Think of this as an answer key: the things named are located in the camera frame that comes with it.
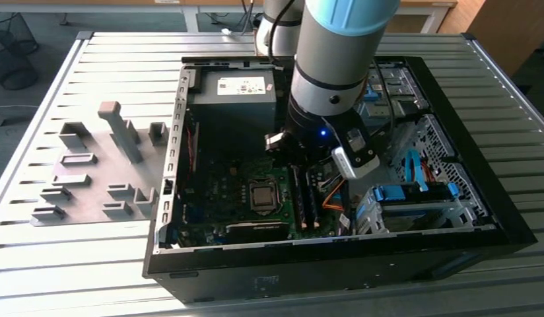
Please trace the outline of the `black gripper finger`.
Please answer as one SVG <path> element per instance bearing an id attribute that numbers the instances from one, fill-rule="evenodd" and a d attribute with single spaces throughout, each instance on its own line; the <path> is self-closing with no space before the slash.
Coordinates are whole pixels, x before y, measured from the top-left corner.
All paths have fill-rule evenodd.
<path id="1" fill-rule="evenodd" d="M 293 135 L 281 131 L 269 133 L 263 137 L 265 154 L 269 156 L 294 156 L 298 149 L 298 143 Z"/>

